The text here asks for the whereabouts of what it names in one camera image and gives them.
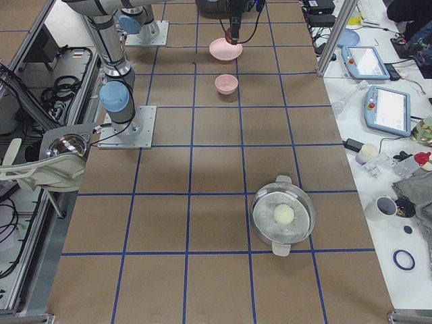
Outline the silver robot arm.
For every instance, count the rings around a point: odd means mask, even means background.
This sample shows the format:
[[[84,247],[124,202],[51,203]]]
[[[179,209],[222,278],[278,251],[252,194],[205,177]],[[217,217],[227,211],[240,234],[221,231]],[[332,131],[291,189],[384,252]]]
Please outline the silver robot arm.
[[[152,146],[157,108],[136,105],[133,90],[135,72],[126,59],[124,46],[115,27],[115,12],[122,11],[119,23],[128,34],[151,39],[145,26],[156,31],[154,1],[66,1],[80,14],[103,63],[106,83],[99,91],[108,126],[101,128],[93,142],[98,149],[149,149]]]

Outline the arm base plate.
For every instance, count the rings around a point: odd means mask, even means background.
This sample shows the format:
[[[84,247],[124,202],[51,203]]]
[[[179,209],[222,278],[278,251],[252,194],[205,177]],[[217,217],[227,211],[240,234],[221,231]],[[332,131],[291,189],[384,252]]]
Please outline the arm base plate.
[[[131,124],[112,123],[108,113],[104,123],[110,126],[101,130],[97,147],[99,149],[150,149],[153,143],[156,106],[135,106],[136,115]]]
[[[167,44],[169,21],[154,20],[141,28],[139,34],[129,34],[126,38],[127,47],[158,47]]]

